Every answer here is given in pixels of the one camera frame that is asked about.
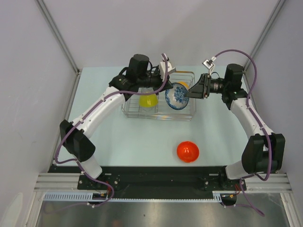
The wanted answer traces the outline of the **orange yellow bowl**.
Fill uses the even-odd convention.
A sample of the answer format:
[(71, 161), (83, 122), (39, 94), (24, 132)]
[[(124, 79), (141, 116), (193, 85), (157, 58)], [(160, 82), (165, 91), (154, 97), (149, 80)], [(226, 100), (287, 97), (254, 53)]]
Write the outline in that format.
[(189, 90), (189, 85), (184, 81), (179, 81), (179, 84), (182, 84), (187, 90)]

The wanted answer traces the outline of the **blue white floral bowl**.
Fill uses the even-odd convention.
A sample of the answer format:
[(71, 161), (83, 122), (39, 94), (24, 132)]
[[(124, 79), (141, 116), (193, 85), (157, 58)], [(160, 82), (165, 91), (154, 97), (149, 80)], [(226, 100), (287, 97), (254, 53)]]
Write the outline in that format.
[(185, 97), (188, 90), (180, 83), (173, 83), (172, 85), (173, 88), (165, 91), (165, 101), (170, 108), (174, 110), (182, 110), (189, 102), (189, 98)]

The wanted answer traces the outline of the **yellow green bowl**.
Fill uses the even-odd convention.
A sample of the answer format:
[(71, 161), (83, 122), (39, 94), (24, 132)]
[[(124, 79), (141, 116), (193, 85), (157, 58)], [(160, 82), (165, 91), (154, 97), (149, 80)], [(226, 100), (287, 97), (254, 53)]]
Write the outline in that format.
[(155, 107), (158, 104), (158, 98), (155, 94), (139, 96), (139, 106), (144, 108)]

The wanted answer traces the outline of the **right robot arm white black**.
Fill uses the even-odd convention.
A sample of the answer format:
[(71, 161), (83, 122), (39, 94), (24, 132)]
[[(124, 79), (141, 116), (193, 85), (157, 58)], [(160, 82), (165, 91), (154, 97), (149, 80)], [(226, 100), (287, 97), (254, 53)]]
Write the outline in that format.
[(214, 64), (206, 60), (203, 65), (208, 73), (201, 74), (186, 97), (204, 99), (211, 93), (220, 94), (223, 103), (237, 117), (248, 138), (241, 160), (224, 167), (224, 174), (218, 178), (219, 186), (229, 190), (235, 185), (235, 180), (252, 176), (266, 181), (271, 173), (282, 167), (285, 137), (274, 133), (255, 110), (249, 94), (242, 88), (241, 65), (227, 65), (224, 77), (217, 79), (211, 76)]

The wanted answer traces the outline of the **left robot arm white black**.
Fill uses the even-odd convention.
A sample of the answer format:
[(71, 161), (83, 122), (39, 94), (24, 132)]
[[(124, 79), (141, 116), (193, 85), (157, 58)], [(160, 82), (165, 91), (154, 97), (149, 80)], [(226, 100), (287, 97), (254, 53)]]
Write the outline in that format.
[(72, 121), (63, 120), (60, 123), (61, 142), (55, 153), (55, 161), (60, 164), (58, 155), (61, 147), (73, 156), (88, 183), (94, 189), (101, 188), (105, 183), (102, 168), (94, 157), (95, 145), (90, 141), (97, 127), (116, 108), (124, 104), (131, 96), (138, 95), (140, 88), (152, 88), (153, 94), (172, 88), (169, 75), (176, 69), (166, 54), (157, 66), (150, 63), (150, 59), (143, 54), (135, 54), (117, 76), (109, 82), (105, 92), (83, 114)]

